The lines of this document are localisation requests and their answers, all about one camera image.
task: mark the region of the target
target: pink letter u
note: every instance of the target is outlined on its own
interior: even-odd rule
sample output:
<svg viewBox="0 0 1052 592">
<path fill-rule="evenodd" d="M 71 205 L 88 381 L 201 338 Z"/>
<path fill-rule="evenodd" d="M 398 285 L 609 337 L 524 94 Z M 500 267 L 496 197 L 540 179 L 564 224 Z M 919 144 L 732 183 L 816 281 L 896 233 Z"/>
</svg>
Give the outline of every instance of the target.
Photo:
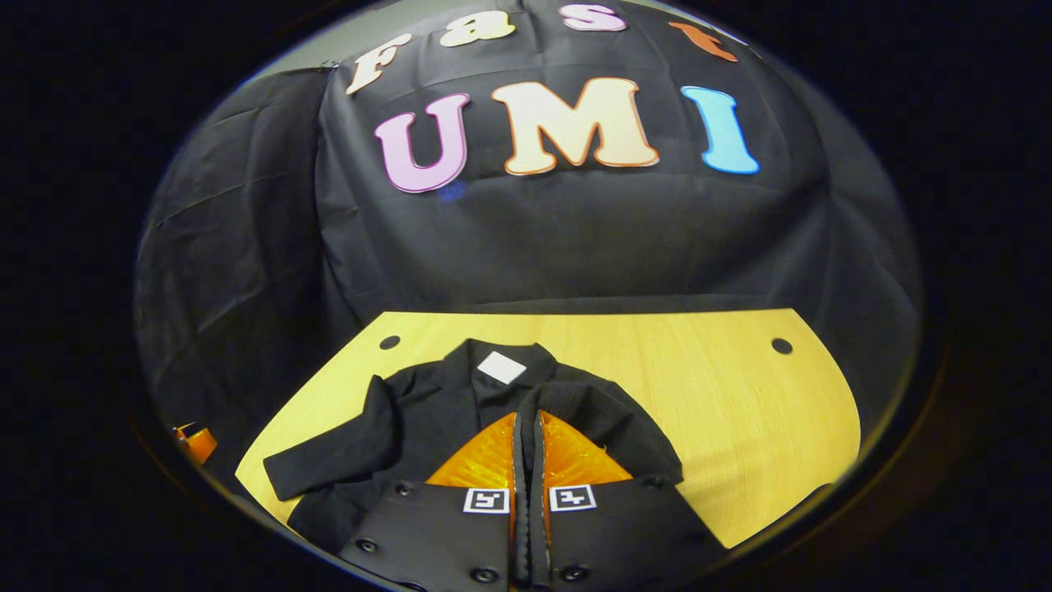
<svg viewBox="0 0 1052 592">
<path fill-rule="evenodd" d="M 417 116 L 403 113 L 384 121 L 377 127 L 376 136 L 384 150 L 384 166 L 391 184 L 406 192 L 423 192 L 445 185 L 457 178 L 467 162 L 467 141 L 464 138 L 464 118 L 461 109 L 470 100 L 464 93 L 442 97 L 424 110 L 433 116 L 439 125 L 442 156 L 430 166 L 419 166 L 409 145 L 409 125 Z"/>
</svg>

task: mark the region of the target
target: wooden table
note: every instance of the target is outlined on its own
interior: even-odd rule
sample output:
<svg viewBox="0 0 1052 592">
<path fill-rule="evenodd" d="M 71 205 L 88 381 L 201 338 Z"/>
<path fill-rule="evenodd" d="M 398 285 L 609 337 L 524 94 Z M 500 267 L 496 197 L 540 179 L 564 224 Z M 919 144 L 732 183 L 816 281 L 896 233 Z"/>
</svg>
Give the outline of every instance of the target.
<svg viewBox="0 0 1052 592">
<path fill-rule="evenodd" d="M 389 350 L 380 343 L 401 343 Z M 237 477 L 285 524 L 263 458 L 357 416 L 377 374 L 440 361 L 465 340 L 540 344 L 621 385 L 683 462 L 679 490 L 725 547 L 752 536 L 858 453 L 858 412 L 817 336 L 791 309 L 645 315 L 385 313 L 323 367 L 248 449 Z M 772 341 L 791 344 L 778 353 Z"/>
</svg>

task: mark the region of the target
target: jacket sleeve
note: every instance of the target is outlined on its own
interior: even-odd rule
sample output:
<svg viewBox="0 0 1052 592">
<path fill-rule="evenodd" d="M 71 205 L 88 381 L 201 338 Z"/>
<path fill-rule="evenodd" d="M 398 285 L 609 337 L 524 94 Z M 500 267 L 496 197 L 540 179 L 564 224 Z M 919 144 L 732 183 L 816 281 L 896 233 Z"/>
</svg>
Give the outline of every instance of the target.
<svg viewBox="0 0 1052 592">
<path fill-rule="evenodd" d="M 399 456 L 393 397 L 373 376 L 362 414 L 284 452 L 263 460 L 278 499 L 389 467 Z"/>
</svg>

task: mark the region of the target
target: black jacket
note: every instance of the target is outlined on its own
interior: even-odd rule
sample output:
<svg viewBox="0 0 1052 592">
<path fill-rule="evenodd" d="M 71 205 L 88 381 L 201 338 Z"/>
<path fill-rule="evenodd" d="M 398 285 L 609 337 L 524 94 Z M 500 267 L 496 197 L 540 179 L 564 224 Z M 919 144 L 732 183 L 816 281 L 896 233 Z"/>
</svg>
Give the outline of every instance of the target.
<svg viewBox="0 0 1052 592">
<path fill-rule="evenodd" d="M 478 370 L 491 352 L 526 367 L 510 385 Z M 264 461 L 280 499 L 306 493 L 288 526 L 339 553 L 383 489 L 426 481 L 484 428 L 545 409 L 568 422 L 632 475 L 679 483 L 672 445 L 616 384 L 555 362 L 544 348 L 468 340 L 441 362 L 373 376 L 360 416 Z"/>
</svg>

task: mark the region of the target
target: yellow table surface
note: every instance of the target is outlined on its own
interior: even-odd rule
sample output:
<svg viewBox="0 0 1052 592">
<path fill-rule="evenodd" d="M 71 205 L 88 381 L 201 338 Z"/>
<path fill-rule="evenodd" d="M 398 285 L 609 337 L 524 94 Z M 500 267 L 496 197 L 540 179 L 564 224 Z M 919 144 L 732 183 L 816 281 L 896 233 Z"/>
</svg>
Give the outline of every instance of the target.
<svg viewBox="0 0 1052 592">
<path fill-rule="evenodd" d="M 380 343 L 398 335 L 389 350 Z M 792 353 L 774 351 L 781 338 Z M 238 479 L 285 524 L 263 460 L 359 415 L 376 374 L 440 361 L 467 339 L 540 344 L 558 362 L 613 381 L 683 462 L 680 492 L 725 547 L 752 536 L 858 453 L 858 411 L 822 342 L 791 309 L 645 315 L 384 313 L 281 409 Z"/>
</svg>

